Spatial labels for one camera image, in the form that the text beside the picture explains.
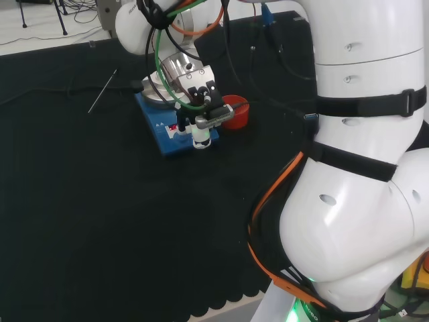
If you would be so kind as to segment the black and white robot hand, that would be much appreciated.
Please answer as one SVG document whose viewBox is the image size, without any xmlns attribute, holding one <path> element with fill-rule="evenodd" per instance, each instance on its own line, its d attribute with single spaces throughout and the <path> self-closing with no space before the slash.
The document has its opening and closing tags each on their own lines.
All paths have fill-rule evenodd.
<svg viewBox="0 0 429 322">
<path fill-rule="evenodd" d="M 210 129 L 219 123 L 221 115 L 228 110 L 215 83 L 215 75 L 210 66 L 204 66 L 178 77 L 180 89 L 185 93 L 178 108 L 178 125 L 190 124 L 192 145 L 205 149 L 212 143 Z"/>
</svg>

